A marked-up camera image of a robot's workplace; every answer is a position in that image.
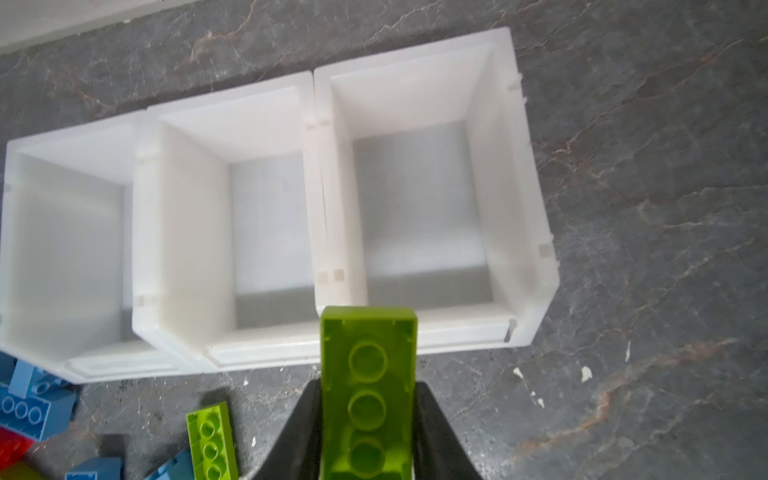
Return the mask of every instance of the white plastic bin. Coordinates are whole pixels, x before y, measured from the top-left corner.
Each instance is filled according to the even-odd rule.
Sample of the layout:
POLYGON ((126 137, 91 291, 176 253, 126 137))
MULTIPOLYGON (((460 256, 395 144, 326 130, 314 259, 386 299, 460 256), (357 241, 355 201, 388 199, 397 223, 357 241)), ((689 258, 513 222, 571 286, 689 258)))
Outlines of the white plastic bin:
POLYGON ((73 382, 319 360, 328 305, 420 353, 529 344, 558 288, 507 29, 8 144, 0 349, 73 382))
POLYGON ((8 143, 0 349, 72 382, 180 372, 131 329, 134 131, 142 115, 8 143))
POLYGON ((336 304, 419 352, 528 345, 559 284, 506 28, 315 70, 336 304))
POLYGON ((198 371, 319 356, 325 238, 309 72, 147 110, 134 329, 198 371))

